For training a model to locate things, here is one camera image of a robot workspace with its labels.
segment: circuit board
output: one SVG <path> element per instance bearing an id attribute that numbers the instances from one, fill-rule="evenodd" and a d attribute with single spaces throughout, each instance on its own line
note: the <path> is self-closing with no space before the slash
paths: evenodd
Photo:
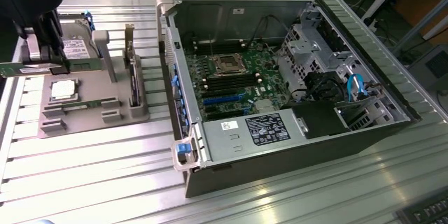
<path id="1" fill-rule="evenodd" d="M 254 42 L 247 50 L 237 54 L 199 56 L 186 52 L 186 56 L 205 121 L 275 111 L 286 103 L 290 93 L 270 49 L 263 44 Z M 233 71 L 230 76 L 225 76 L 226 70 Z M 214 91 L 207 89 L 206 80 L 221 81 L 243 75 L 257 75 L 257 84 L 246 87 L 225 84 Z M 211 95 L 230 90 L 233 94 Z M 209 104 L 222 98 L 231 98 L 231 101 Z"/>

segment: cable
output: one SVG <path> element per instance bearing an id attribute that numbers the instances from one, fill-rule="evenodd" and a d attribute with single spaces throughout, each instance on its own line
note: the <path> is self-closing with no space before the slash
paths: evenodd
<path id="1" fill-rule="evenodd" d="M 383 39 L 386 39 L 387 41 L 390 41 L 390 43 L 391 43 L 393 46 L 395 46 L 395 45 L 398 44 L 397 41 L 393 40 L 391 38 L 387 38 L 387 37 L 383 37 L 383 36 L 379 36 L 379 35 L 378 35 L 378 38 L 383 38 Z"/>
<path id="2" fill-rule="evenodd" d="M 349 81 L 347 81 L 347 91 L 349 91 L 349 102 L 353 101 L 353 82 L 357 77 L 359 89 L 358 92 L 363 93 L 365 95 L 369 95 L 366 89 L 365 89 L 365 81 L 363 81 L 363 76 L 359 73 L 355 73 L 351 75 Z"/>
<path id="3" fill-rule="evenodd" d="M 257 27 L 257 29 L 255 29 L 255 31 L 254 31 L 251 40 L 250 40 L 250 42 L 249 42 L 249 46 L 251 45 L 253 41 L 255 40 L 255 37 L 257 37 L 257 35 L 258 35 L 258 31 L 259 31 L 259 28 L 261 28 L 261 25 L 262 25 L 263 21 L 269 22 L 269 18 L 274 18 L 274 19 L 283 25 L 283 27 L 286 28 L 287 32 L 290 32 L 290 28 L 289 28 L 289 26 L 286 25 L 286 23 L 283 23 L 283 22 L 281 21 L 281 19 L 279 19 L 277 16 L 274 16 L 273 14 L 266 15 L 266 16 L 263 16 L 263 17 L 261 18 L 258 27 Z"/>
<path id="4" fill-rule="evenodd" d="M 351 5 L 351 6 L 358 6 L 359 3 L 361 3 L 362 1 L 363 1 L 363 0 L 359 0 L 359 1 L 357 2 L 357 4 L 354 4 L 354 5 Z"/>
<path id="5" fill-rule="evenodd" d="M 448 112 L 447 109 L 446 109 L 446 108 L 443 107 L 443 105 L 442 105 L 441 98 L 439 98 L 441 94 L 442 94 L 442 91 L 438 90 L 438 91 L 437 91 L 437 99 L 438 99 L 438 103 L 439 103 L 439 105 L 441 105 L 441 108 L 442 108 L 446 112 Z"/>
<path id="6" fill-rule="evenodd" d="M 363 8 L 363 7 L 361 7 L 361 6 L 358 6 L 358 5 L 349 5 L 350 7 L 358 7 L 358 8 L 361 8 L 363 11 L 365 11 L 365 13 L 367 13 L 367 10 Z"/>
<path id="7" fill-rule="evenodd" d="M 402 54 L 406 54 L 407 52 L 410 52 L 414 48 L 417 48 L 418 46 L 423 45 L 426 42 L 429 42 L 430 40 L 433 40 L 434 38 L 437 38 L 439 35 L 442 35 L 446 31 L 448 30 L 448 27 L 446 29 L 442 30 L 442 32 L 439 32 L 438 34 L 435 34 L 431 38 L 425 39 L 425 41 L 422 43 L 419 43 L 418 45 L 415 45 L 414 47 L 409 48 L 405 52 L 402 52 Z"/>
<path id="8" fill-rule="evenodd" d="M 385 19 L 381 19 L 379 21 L 383 21 L 383 22 L 385 22 L 385 24 L 386 24 L 386 29 L 385 29 L 385 27 L 379 24 L 379 22 L 377 22 L 377 27 L 378 27 L 379 29 L 382 29 L 383 32 L 385 32 L 387 35 L 390 35 L 395 40 L 401 40 L 401 39 L 398 38 L 398 36 L 395 36 L 395 35 L 390 32 L 390 25 L 389 25 L 389 22 L 387 22 Z"/>
<path id="9" fill-rule="evenodd" d="M 357 11 L 355 11 L 357 15 L 358 15 L 359 9 L 362 8 L 362 6 L 365 4 L 365 1 L 366 0 L 361 0 L 359 6 L 358 6 Z"/>
<path id="10" fill-rule="evenodd" d="M 339 92 L 341 92 L 341 94 L 342 94 L 342 96 L 345 98 L 345 101 L 346 101 L 346 92 L 345 92 L 345 88 L 343 88 L 342 84 L 335 79 L 331 79 L 331 78 L 329 78 L 329 81 L 331 81 L 333 83 L 335 83 L 335 85 L 337 85 L 337 87 L 339 89 Z"/>

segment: slotted metal table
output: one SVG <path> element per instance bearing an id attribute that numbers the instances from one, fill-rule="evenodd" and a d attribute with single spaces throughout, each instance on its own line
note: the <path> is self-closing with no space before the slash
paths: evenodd
<path id="1" fill-rule="evenodd" d="M 0 102 L 0 223 L 397 223 L 394 212 L 447 185 L 447 115 L 342 0 L 325 0 L 425 120 L 362 154 L 185 198 L 158 48 L 155 0 L 65 0 L 94 14 L 122 56 L 135 25 L 151 121 L 37 138 L 43 77 L 10 78 Z"/>

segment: barcode sticker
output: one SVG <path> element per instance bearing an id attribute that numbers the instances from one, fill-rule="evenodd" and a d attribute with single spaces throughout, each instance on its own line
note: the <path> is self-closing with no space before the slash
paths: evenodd
<path id="1" fill-rule="evenodd" d="M 87 105 L 81 105 L 81 106 L 74 106 L 74 107 L 65 108 L 65 111 L 85 110 L 87 108 L 89 108 Z"/>
<path id="2" fill-rule="evenodd" d="M 19 70 L 22 73 L 42 73 L 49 72 L 50 68 L 22 68 Z"/>
<path id="3" fill-rule="evenodd" d="M 65 40 L 65 53 L 69 59 L 90 58 L 90 52 L 87 51 L 85 40 Z"/>
<path id="4" fill-rule="evenodd" d="M 223 130 L 227 131 L 227 130 L 231 130 L 231 129 L 237 129 L 239 128 L 238 125 L 239 123 L 237 121 L 231 121 L 231 122 L 225 122 L 222 123 L 222 127 L 223 127 Z"/>

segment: black cable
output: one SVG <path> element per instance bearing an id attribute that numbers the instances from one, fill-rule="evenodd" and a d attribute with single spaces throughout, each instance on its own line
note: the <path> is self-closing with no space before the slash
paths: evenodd
<path id="1" fill-rule="evenodd" d="M 346 92 L 345 92 L 345 88 L 343 88 L 342 84 L 335 79 L 329 78 L 327 80 L 331 81 L 333 83 L 335 83 L 337 87 L 339 88 L 339 92 L 341 92 L 341 94 L 345 98 L 345 101 L 346 101 Z"/>
<path id="2" fill-rule="evenodd" d="M 286 25 L 286 23 L 283 23 L 283 22 L 281 21 L 281 19 L 279 19 L 275 15 L 273 15 L 273 14 L 266 15 L 266 16 L 263 16 L 263 17 L 261 18 L 258 27 L 257 27 L 257 29 L 255 29 L 255 31 L 254 31 L 251 40 L 250 40 L 250 42 L 249 42 L 249 46 L 251 45 L 253 41 L 255 40 L 255 37 L 258 36 L 258 31 L 259 31 L 259 28 L 261 28 L 261 25 L 262 25 L 263 21 L 266 20 L 266 22 L 269 23 L 269 18 L 274 18 L 274 19 L 283 25 L 283 27 L 286 28 L 287 32 L 290 32 L 290 28 L 289 28 L 289 26 Z"/>
<path id="3" fill-rule="evenodd" d="M 346 101 L 346 92 L 345 92 L 345 88 L 343 86 L 341 85 L 341 83 L 333 79 L 333 78 L 323 78 L 322 81 L 318 83 L 318 85 L 314 85 L 314 87 L 311 88 L 310 92 L 307 93 L 306 95 L 306 98 L 310 97 L 310 95 L 315 92 L 315 90 L 318 89 L 318 87 L 326 83 L 327 81 L 331 81 L 337 86 L 338 86 L 338 89 L 339 89 L 339 92 L 342 94 L 342 96 L 345 97 L 345 101 Z"/>
<path id="4" fill-rule="evenodd" d="M 433 40 L 434 38 L 437 38 L 439 35 L 442 35 L 446 31 L 448 30 L 448 27 L 446 29 L 442 30 L 442 32 L 439 32 L 438 34 L 435 34 L 431 38 L 425 39 L 425 41 L 422 43 L 419 43 L 418 45 L 415 45 L 414 47 L 409 48 L 406 51 L 402 52 L 402 54 L 406 54 L 407 52 L 410 52 L 414 48 L 417 48 L 418 46 L 423 45 L 426 42 L 429 42 L 430 40 Z"/>
<path id="5" fill-rule="evenodd" d="M 442 102 L 441 102 L 441 98 L 439 98 L 441 93 L 442 93 L 441 90 L 438 90 L 438 91 L 437 91 L 437 99 L 438 99 L 438 103 L 439 103 L 439 105 L 441 105 L 441 108 L 442 108 L 446 112 L 448 112 L 447 109 L 443 107 Z"/>

